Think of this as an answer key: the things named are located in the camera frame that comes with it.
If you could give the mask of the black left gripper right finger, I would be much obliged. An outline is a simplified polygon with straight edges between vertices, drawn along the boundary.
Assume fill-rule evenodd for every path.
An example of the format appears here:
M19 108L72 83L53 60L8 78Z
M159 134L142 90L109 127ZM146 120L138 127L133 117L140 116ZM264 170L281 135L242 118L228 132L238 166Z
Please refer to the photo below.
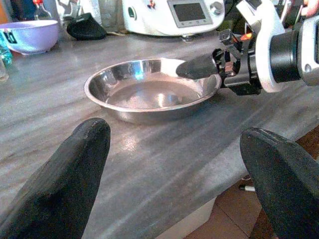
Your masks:
M280 239L319 237L319 164L296 142L251 127L240 136L242 160Z

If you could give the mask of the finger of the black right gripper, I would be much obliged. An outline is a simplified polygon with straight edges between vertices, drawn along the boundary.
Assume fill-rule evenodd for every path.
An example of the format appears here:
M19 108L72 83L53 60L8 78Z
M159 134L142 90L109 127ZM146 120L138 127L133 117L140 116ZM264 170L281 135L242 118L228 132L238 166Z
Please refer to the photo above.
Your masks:
M213 55L204 54L181 63L175 72L179 77L197 80L218 74L218 68Z

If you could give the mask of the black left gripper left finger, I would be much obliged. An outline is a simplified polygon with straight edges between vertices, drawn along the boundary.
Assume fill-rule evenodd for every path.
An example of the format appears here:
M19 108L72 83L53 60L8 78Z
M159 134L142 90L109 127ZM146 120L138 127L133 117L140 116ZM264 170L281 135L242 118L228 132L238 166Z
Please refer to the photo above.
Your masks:
M79 124L18 191L0 216L3 239L80 239L110 150L102 118Z

